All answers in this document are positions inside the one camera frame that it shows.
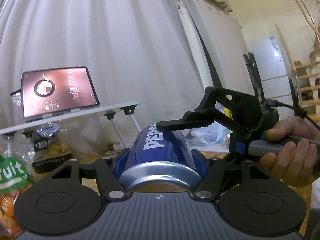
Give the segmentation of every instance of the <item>finger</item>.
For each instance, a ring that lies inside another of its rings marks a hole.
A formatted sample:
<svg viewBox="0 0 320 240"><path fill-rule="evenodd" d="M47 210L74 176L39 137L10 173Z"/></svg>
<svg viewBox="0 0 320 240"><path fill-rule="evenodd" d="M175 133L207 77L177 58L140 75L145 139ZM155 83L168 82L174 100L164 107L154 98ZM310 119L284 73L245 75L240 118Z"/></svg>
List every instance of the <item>finger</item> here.
<svg viewBox="0 0 320 240"><path fill-rule="evenodd" d="M265 170L269 170L276 162L277 156L274 153L267 153L259 160L259 165Z"/></svg>
<svg viewBox="0 0 320 240"><path fill-rule="evenodd" d="M307 139L301 139L296 147L288 169L282 177L284 183L292 185L298 179L308 154L308 148L309 141Z"/></svg>
<svg viewBox="0 0 320 240"><path fill-rule="evenodd" d="M296 124L295 118L287 118L277 122L274 127L266 132L270 141L281 140L284 136L292 134Z"/></svg>
<svg viewBox="0 0 320 240"><path fill-rule="evenodd" d="M308 180L313 171L313 167L315 166L315 163L316 163L316 158L317 158L317 147L312 143L308 147L308 153L304 160L304 164L302 166L301 172L297 180L306 181L306 183L308 183Z"/></svg>
<svg viewBox="0 0 320 240"><path fill-rule="evenodd" d="M294 151L296 149L296 145L294 142L288 142L279 152L277 156L277 160L275 164L272 166L272 168L269 170L269 172L277 177L278 179L281 179L283 174L286 172Z"/></svg>

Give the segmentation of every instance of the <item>hand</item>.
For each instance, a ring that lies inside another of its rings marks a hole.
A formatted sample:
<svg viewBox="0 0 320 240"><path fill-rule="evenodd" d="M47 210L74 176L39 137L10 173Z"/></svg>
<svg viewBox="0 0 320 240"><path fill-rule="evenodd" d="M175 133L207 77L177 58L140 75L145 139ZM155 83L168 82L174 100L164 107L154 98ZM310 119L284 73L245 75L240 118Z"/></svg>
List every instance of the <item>hand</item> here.
<svg viewBox="0 0 320 240"><path fill-rule="evenodd" d="M312 183L313 167L316 161L316 146L308 139L320 138L318 130L306 119L289 117L281 120L266 135L268 140L278 141L286 135L302 137L295 145L288 142L278 156L268 153L260 158L259 164L284 183L294 187L304 187Z"/></svg>

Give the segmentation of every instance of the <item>blue clip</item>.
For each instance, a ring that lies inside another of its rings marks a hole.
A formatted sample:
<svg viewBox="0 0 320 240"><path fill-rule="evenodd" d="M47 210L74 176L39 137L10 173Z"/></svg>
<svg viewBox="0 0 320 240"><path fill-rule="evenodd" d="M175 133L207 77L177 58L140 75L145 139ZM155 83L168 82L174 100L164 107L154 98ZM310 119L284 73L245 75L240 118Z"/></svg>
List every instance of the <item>blue clip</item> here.
<svg viewBox="0 0 320 240"><path fill-rule="evenodd" d="M236 142L236 152L240 154L244 154L245 152L245 144L241 142Z"/></svg>

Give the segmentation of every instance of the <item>tablet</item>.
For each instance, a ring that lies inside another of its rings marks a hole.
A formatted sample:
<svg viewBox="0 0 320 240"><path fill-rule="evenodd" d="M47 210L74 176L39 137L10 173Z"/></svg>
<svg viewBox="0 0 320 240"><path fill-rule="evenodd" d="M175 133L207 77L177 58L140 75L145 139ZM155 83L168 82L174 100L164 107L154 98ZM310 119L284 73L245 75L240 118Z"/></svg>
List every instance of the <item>tablet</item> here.
<svg viewBox="0 0 320 240"><path fill-rule="evenodd" d="M23 119L99 105L86 67L43 69L22 74Z"/></svg>

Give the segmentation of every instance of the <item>wall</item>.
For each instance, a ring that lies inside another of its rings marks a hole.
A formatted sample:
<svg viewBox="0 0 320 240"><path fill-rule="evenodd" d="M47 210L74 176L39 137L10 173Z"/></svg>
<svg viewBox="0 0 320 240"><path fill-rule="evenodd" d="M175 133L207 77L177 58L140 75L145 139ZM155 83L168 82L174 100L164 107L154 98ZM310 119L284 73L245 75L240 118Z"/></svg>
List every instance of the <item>wall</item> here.
<svg viewBox="0 0 320 240"><path fill-rule="evenodd" d="M278 24L293 55L303 64L310 62L315 34L305 21L295 0L228 0L242 26L242 32L250 50L250 42L259 38L278 36Z"/></svg>

